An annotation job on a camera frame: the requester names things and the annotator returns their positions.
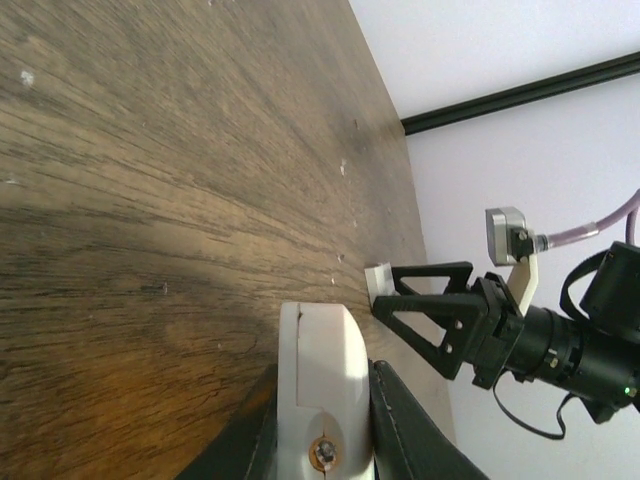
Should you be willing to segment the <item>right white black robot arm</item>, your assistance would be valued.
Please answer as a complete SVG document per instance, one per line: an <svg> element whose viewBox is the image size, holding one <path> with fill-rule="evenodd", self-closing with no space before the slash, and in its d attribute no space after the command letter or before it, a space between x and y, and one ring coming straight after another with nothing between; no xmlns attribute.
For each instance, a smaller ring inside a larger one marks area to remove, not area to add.
<svg viewBox="0 0 640 480"><path fill-rule="evenodd" d="M393 267L392 291L372 301L373 316L441 376L462 364L474 385L494 391L511 373L579 399L602 424L639 404L639 249L615 242L566 277L559 312L522 312L492 272L468 281L469 262Z"/></svg>

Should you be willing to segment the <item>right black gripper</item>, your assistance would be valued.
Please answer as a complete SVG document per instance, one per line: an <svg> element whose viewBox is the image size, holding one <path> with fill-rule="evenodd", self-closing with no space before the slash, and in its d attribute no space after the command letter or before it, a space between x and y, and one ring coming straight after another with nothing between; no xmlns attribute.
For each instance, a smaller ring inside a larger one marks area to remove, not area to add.
<svg viewBox="0 0 640 480"><path fill-rule="evenodd" d="M372 312L442 377L454 379L467 354L472 383L492 388L523 331L519 306L504 279L487 273L469 294L468 261L394 266L394 293L374 300ZM421 295L405 279L446 279L441 295Z"/></svg>

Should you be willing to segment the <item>white remote control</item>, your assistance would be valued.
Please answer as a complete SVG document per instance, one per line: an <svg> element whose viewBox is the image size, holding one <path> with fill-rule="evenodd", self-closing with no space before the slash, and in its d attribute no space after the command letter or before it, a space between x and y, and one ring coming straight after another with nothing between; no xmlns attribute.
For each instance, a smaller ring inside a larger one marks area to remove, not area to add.
<svg viewBox="0 0 640 480"><path fill-rule="evenodd" d="M341 304L281 307L275 476L375 476L368 354Z"/></svg>

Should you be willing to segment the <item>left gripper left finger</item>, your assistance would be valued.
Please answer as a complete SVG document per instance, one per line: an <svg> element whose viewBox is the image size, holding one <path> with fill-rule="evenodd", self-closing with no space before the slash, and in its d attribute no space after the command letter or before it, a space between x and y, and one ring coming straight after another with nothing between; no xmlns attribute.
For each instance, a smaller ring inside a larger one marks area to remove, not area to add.
<svg viewBox="0 0 640 480"><path fill-rule="evenodd" d="M268 366L225 427L176 477L273 479L277 447L278 368Z"/></svg>

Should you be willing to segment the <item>white battery cover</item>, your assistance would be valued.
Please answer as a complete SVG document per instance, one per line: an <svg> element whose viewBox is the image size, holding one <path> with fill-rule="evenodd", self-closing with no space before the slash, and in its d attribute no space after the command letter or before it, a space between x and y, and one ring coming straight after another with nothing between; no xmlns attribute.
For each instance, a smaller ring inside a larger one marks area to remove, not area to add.
<svg viewBox="0 0 640 480"><path fill-rule="evenodd" d="M370 307L373 307L378 297L398 295L390 263L368 267L364 270L364 274Z"/></svg>

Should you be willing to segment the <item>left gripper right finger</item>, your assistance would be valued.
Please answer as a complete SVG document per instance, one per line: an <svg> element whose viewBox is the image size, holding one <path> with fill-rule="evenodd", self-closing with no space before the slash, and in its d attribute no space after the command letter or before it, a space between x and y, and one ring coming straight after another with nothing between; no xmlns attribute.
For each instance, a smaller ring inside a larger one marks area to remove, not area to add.
<svg viewBox="0 0 640 480"><path fill-rule="evenodd" d="M377 479L485 479L450 442L386 361L369 363Z"/></svg>

